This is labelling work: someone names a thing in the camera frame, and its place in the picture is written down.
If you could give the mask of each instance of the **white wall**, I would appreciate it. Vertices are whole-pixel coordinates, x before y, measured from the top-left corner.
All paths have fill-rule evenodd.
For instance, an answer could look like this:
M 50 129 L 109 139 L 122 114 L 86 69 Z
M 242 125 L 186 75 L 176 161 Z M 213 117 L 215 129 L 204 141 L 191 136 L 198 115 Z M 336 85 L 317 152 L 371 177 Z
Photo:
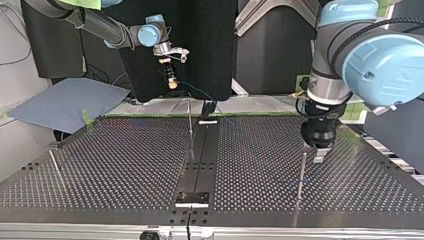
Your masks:
M 20 11 L 19 0 L 0 0 Z M 9 10 L 5 13 L 21 27 L 19 20 Z M 0 12 L 0 64 L 25 57 L 29 43 Z M 31 56 L 20 63 L 0 66 L 0 116 L 14 106 L 48 88 L 46 79 L 38 77 Z M 39 157 L 48 143 L 54 141 L 50 129 L 0 118 L 0 181 L 21 166 Z

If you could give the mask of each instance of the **perforated metal table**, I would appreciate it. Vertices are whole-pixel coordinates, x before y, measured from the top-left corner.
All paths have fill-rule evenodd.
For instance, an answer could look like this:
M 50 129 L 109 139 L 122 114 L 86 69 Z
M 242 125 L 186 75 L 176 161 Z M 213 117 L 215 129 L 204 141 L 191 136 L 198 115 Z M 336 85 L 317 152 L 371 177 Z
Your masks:
M 424 230 L 424 188 L 342 126 L 297 184 L 301 117 L 104 118 L 0 183 L 3 223 Z M 181 189 L 208 208 L 175 207 Z

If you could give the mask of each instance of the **robotic arm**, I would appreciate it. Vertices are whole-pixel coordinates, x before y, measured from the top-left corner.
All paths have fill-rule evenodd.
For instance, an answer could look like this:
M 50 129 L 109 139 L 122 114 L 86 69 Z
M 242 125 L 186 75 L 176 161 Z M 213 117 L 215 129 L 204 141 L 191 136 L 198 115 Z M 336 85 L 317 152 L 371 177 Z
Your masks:
M 419 19 L 397 18 L 375 23 L 376 0 L 336 0 L 322 10 L 312 63 L 308 100 L 301 127 L 305 142 L 321 152 L 334 144 L 338 119 L 356 94 L 375 114 L 424 92 L 424 36 L 381 28 L 392 23 L 423 24 Z
M 185 63 L 190 52 L 172 46 L 169 39 L 170 31 L 162 15 L 147 17 L 145 25 L 127 27 L 100 11 L 76 7 L 56 0 L 25 1 L 50 18 L 66 20 L 75 25 L 77 29 L 86 30 L 103 39 L 110 48 L 129 47 L 134 50 L 135 47 L 141 45 L 152 47 L 153 55 L 157 56 L 159 63 L 164 66 L 169 88 L 178 87 L 172 60 L 176 59 Z

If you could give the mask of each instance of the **metal post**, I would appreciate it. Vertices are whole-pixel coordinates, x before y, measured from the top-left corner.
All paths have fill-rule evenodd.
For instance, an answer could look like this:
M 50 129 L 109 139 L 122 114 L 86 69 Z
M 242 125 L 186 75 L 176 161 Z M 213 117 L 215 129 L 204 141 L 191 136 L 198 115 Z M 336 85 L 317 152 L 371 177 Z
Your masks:
M 56 156 L 54 155 L 53 149 L 49 149 L 49 154 L 50 154 L 50 157 L 53 161 L 54 170 L 60 171 L 60 168 L 59 168 L 59 165 L 57 164 Z
M 193 120 L 192 120 L 192 117 L 191 117 L 191 101 L 190 101 L 190 98 L 188 99 L 187 111 L 188 111 L 188 125 L 189 125 L 190 137 L 193 139 Z
M 307 156 L 307 153 L 302 154 L 302 162 L 300 164 L 299 188 L 297 190 L 298 200 L 302 199 L 302 187 L 303 187 L 303 180 L 305 178 L 306 156 Z

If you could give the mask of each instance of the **hole pattern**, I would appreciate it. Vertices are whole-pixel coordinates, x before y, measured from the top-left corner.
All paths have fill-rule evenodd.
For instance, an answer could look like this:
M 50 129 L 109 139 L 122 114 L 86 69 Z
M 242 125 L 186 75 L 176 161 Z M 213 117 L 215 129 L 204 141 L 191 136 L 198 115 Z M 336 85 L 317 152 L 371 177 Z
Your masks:
M 109 118 L 0 195 L 6 208 L 168 210 L 190 137 L 187 120 Z
M 232 213 L 423 214 L 422 197 L 400 182 L 384 156 L 347 127 L 322 165 L 309 150 L 296 209 L 303 139 L 300 117 L 221 121 L 214 210 Z

